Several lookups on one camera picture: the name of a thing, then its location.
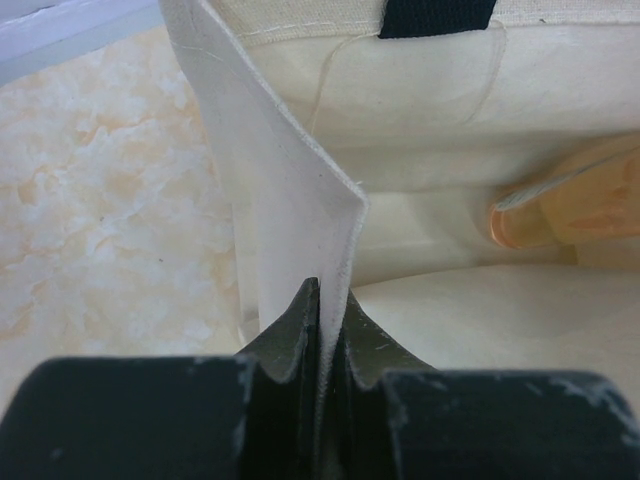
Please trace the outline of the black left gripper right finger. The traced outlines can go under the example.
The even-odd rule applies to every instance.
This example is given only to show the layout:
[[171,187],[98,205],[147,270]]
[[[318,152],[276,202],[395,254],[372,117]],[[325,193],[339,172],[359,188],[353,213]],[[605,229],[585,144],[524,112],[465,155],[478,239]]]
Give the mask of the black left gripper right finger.
[[349,479],[635,479],[639,425],[584,371],[437,370],[347,301],[334,355]]

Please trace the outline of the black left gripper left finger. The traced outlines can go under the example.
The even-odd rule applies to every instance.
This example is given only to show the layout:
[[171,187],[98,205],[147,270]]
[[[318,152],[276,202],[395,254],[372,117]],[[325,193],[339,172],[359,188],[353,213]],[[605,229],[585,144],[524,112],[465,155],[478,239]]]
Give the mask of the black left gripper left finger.
[[5,479],[309,479],[319,283],[227,356],[67,357],[1,421]]

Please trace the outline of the beige canvas tote bag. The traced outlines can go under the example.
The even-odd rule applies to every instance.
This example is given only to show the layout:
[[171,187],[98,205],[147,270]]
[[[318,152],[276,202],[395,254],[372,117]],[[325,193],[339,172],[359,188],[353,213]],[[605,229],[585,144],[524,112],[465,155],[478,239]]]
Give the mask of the beige canvas tote bag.
[[635,1],[164,1],[231,204],[240,329],[307,277],[442,369],[582,369],[639,398],[639,243],[488,235],[639,143]]

